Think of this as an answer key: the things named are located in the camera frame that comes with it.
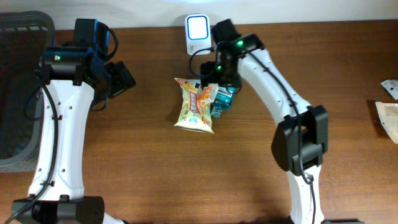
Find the small orange box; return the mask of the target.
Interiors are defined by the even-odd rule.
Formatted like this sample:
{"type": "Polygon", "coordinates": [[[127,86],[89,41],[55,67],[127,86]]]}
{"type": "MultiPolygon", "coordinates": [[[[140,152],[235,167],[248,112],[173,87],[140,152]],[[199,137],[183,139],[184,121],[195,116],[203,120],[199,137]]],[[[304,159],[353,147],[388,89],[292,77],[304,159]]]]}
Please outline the small orange box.
{"type": "Polygon", "coordinates": [[[210,83],[202,89],[199,97],[199,102],[202,104],[211,104],[215,101],[219,85],[217,83],[210,83]]]}

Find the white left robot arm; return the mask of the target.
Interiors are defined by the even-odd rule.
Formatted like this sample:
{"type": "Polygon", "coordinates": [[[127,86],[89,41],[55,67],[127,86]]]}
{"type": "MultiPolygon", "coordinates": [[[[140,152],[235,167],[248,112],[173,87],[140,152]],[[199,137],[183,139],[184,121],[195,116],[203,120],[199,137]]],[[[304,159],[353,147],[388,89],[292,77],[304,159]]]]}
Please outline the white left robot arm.
{"type": "Polygon", "coordinates": [[[135,86],[122,62],[114,63],[115,32],[96,19],[77,19],[73,40],[47,47],[35,72],[44,95],[39,158],[26,198],[12,204],[21,223],[112,224],[100,196],[85,195],[82,159],[86,121],[97,104],[135,86]]]}

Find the teal mouthwash bottle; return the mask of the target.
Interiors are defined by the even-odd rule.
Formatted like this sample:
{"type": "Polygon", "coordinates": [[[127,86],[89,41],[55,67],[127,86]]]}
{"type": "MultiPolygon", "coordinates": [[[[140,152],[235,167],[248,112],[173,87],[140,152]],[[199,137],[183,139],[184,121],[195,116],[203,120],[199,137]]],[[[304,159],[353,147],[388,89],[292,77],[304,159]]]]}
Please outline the teal mouthwash bottle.
{"type": "Polygon", "coordinates": [[[211,104],[213,118],[219,118],[222,111],[230,109],[235,93],[236,88],[234,87],[219,87],[216,98],[211,104]]]}

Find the clear blister pack white card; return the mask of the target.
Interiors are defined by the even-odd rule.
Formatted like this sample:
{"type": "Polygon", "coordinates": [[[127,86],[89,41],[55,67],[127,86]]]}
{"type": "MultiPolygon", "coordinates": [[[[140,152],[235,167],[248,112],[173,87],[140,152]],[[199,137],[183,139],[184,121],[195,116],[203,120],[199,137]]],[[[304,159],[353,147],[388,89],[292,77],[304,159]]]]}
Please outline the clear blister pack white card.
{"type": "Polygon", "coordinates": [[[397,80],[385,80],[381,82],[383,88],[393,97],[398,99],[398,81],[397,80]]]}

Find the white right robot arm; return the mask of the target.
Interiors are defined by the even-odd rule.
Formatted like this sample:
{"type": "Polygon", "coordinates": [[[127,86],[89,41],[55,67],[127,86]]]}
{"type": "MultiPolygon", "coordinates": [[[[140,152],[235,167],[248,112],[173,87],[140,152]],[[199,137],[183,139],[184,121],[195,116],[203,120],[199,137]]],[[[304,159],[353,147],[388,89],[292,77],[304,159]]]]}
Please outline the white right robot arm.
{"type": "Polygon", "coordinates": [[[323,223],[319,177],[328,150],[328,113],[312,106],[287,82],[256,34],[241,35],[232,21],[211,30],[216,58],[203,63],[202,82],[240,90],[247,81],[269,110],[277,126],[271,151],[286,172],[292,223],[323,223]]]}

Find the yellow snack bag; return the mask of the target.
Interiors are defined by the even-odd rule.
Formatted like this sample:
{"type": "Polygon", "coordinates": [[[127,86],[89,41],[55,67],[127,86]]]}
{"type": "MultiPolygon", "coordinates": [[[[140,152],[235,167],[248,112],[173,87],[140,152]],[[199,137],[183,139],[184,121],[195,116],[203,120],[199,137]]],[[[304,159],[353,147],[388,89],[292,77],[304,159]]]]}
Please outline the yellow snack bag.
{"type": "Polygon", "coordinates": [[[213,134],[210,104],[200,102],[202,93],[200,80],[175,78],[175,81],[180,85],[183,103],[174,126],[189,131],[213,134]]]}

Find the beige paper pouch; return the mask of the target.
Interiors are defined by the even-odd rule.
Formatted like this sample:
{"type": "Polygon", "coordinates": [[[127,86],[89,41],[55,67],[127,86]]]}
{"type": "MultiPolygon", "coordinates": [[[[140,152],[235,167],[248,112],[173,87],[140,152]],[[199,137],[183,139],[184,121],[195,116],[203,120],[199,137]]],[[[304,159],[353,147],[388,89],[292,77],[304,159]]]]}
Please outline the beige paper pouch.
{"type": "Polygon", "coordinates": [[[397,144],[397,103],[375,102],[375,105],[382,127],[397,144]]]}

